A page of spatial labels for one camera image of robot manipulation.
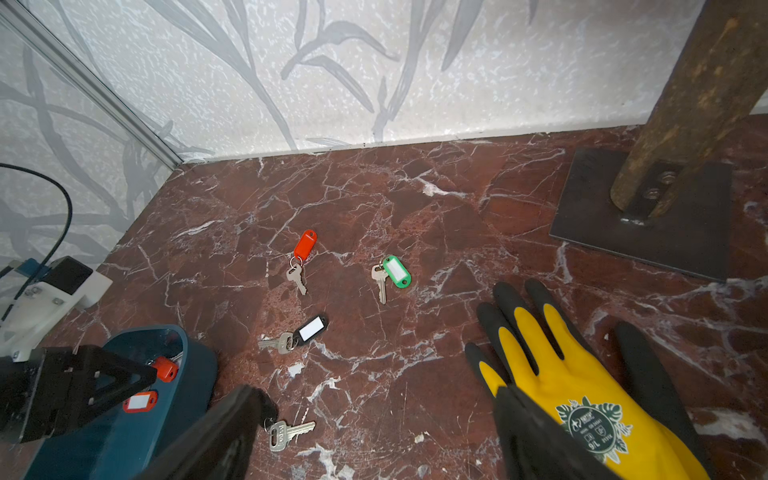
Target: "key ring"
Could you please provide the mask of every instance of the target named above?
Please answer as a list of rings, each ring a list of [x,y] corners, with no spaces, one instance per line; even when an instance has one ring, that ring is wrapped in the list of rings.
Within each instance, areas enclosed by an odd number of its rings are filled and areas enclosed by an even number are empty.
[[[290,262],[288,262],[288,264],[290,265],[291,268],[296,268],[295,266],[293,266],[293,261],[294,260],[298,260],[299,261],[299,266],[304,266],[304,260],[301,260],[301,257],[291,257],[290,258]]]

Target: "blue bin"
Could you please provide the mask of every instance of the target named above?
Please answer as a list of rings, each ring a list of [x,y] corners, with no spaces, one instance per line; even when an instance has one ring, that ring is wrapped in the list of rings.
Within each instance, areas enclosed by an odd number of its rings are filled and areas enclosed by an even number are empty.
[[[27,480],[128,480],[202,417],[216,382],[216,356],[176,325],[128,329],[103,347],[139,363],[184,353],[174,381],[156,380],[157,404],[126,413],[116,405],[83,428],[43,441]]]

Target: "marble surface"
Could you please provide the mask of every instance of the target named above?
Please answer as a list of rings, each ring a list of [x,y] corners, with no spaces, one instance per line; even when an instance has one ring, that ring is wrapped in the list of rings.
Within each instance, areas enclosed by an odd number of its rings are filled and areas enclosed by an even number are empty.
[[[548,236],[577,147],[628,151],[619,127],[293,155],[174,172],[100,271],[114,285],[50,345],[103,344],[178,323],[219,356],[214,401],[265,389],[288,422],[315,420],[281,453],[261,432],[247,478],[502,478],[492,403],[465,363],[492,285],[540,279],[613,373],[618,319],[652,340],[720,478],[768,465],[768,117],[749,118],[734,165],[730,280],[695,280]],[[286,280],[308,228],[308,293]],[[410,287],[377,302],[370,268],[402,260]],[[325,311],[329,328],[285,356],[257,341]],[[4,449],[15,472],[33,445]]]

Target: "green key tag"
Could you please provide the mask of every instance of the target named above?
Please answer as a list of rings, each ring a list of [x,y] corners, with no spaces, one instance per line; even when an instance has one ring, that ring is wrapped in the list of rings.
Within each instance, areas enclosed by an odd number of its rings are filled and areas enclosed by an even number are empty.
[[[394,255],[386,257],[382,262],[384,270],[389,274],[389,278],[397,285],[398,288],[406,288],[411,284],[411,274],[400,263],[400,260]]]

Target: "black key tag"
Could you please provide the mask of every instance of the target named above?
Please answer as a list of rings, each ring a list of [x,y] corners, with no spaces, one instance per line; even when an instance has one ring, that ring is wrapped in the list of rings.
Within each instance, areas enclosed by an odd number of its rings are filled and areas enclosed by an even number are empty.
[[[328,328],[328,319],[322,313],[318,313],[306,323],[293,332],[293,339],[296,346],[302,346],[309,343],[312,339]]]

